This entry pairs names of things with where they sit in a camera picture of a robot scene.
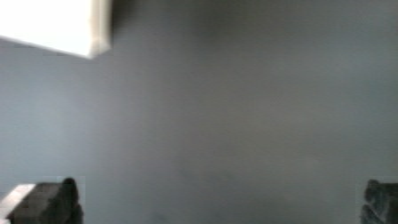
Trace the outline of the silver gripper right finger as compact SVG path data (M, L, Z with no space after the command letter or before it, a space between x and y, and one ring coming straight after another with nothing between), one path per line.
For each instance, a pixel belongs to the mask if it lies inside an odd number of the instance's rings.
M398 224L398 183L369 181L362 224Z

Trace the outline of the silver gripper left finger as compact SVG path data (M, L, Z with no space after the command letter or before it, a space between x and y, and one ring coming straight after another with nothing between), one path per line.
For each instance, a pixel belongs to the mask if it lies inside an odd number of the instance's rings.
M61 182L20 184L0 199L0 224L84 224L79 186Z

